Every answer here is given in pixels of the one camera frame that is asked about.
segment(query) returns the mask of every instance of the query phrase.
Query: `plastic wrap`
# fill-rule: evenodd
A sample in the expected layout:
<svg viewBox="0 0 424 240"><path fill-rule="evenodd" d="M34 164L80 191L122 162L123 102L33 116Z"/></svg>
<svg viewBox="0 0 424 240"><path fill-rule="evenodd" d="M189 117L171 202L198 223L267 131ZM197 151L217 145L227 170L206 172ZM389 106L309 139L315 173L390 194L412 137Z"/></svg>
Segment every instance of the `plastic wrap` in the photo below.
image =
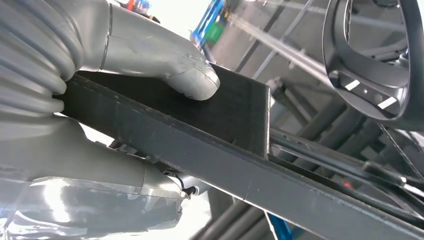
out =
<svg viewBox="0 0 424 240"><path fill-rule="evenodd" d="M2 172L11 172L3 167ZM62 177L0 178L0 239L103 239L137 233L151 239L181 217L185 193Z"/></svg>

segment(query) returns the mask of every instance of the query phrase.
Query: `metal rail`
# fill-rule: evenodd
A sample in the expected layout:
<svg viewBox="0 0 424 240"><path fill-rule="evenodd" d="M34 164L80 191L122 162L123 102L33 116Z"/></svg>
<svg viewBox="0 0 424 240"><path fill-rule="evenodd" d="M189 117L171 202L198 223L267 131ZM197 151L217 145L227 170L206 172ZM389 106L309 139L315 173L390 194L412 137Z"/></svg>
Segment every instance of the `metal rail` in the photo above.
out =
<svg viewBox="0 0 424 240"><path fill-rule="evenodd" d="M300 68L305 70L307 73L317 78L320 82L328 86L330 89L334 89L333 85L330 83L330 80L327 76L326 69L324 65L322 65L321 63L317 62L316 60L312 59L309 56L306 56L305 54L299 52L293 47L279 41L275 37L267 33L264 33L259 28L242 20L236 15L231 15L229 20L241 30L250 34L252 37L261 41L266 46L275 50L281 56L287 58L293 64L299 66Z"/></svg>
<svg viewBox="0 0 424 240"><path fill-rule="evenodd" d="M284 34L279 39L281 42L284 42L284 39L287 38L293 30L295 30L296 26L301 22L304 15L307 13L309 7L315 2L315 0L308 0L306 4L303 6L303 8L300 10L300 12L297 14L297 16L294 18L294 20L290 23L288 28L285 30ZM252 79L257 79L259 75L264 71L265 67L271 62L273 57L277 54L275 50L272 50L268 56L265 58L263 63L260 65L260 67L257 69L257 71L253 74Z"/></svg>
<svg viewBox="0 0 424 240"><path fill-rule="evenodd" d="M267 4L275 4L275 5L280 5L286 8L290 8L290 9L297 9L297 10L302 10L306 4L302 4L302 3L296 3L296 2L289 2L289 1L265 1L265 0L256 0L256 2L266 2ZM325 15L327 10L321 7L316 7L316 6L308 6L306 8L306 10L310 13L315 13L315 14L320 14L320 15ZM357 24L362 24L362 25L369 25L369 26L374 26L377 28L383 28L383 29L389 29L392 31L396 31L396 32L405 32L405 26L402 24L397 24L397 23L392 23L392 22L387 22L387 21L381 21L381 20L377 20L377 19L372 19L372 18L368 18L368 17L364 17L364 16L358 16L358 15L353 15L351 18L351 21L353 23L357 23Z"/></svg>

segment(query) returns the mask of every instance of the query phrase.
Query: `steering wheel frame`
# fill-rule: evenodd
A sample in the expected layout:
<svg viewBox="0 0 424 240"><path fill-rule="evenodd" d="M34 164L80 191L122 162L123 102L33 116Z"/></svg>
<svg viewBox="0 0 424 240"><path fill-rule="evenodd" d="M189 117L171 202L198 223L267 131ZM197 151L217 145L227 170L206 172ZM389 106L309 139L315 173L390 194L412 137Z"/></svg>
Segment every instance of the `steering wheel frame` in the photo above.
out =
<svg viewBox="0 0 424 240"><path fill-rule="evenodd" d="M384 125L424 130L424 2L399 1L409 49L409 69L364 56L349 46L352 0L330 0L324 21L325 69L338 94Z"/></svg>

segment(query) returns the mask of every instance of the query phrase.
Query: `orange object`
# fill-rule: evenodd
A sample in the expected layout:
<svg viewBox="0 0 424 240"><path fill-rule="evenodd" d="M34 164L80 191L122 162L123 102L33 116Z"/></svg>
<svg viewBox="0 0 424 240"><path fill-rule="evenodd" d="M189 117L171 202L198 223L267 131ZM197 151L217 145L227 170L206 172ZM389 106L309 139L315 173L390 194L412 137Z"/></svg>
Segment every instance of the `orange object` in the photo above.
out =
<svg viewBox="0 0 424 240"><path fill-rule="evenodd" d="M135 1L135 0L129 0L129 2L128 2L128 7L127 7L126 9L128 9L128 10L130 10L130 11L133 11L133 8L134 8L134 1Z"/></svg>

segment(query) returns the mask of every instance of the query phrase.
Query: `blue metal frame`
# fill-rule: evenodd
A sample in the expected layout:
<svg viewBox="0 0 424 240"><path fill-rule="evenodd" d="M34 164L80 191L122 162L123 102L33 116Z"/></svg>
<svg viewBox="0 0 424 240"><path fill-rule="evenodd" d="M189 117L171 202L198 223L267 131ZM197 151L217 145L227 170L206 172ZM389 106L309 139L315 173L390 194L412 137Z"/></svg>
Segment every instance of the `blue metal frame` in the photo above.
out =
<svg viewBox="0 0 424 240"><path fill-rule="evenodd" d="M289 225L283 219L267 213L269 222L271 223L275 237L278 240L295 240Z"/></svg>
<svg viewBox="0 0 424 240"><path fill-rule="evenodd" d="M212 0L203 17L200 20L199 25L193 31L193 37L200 45L205 43L205 33L209 27L216 21L218 14L223 8L225 0Z"/></svg>

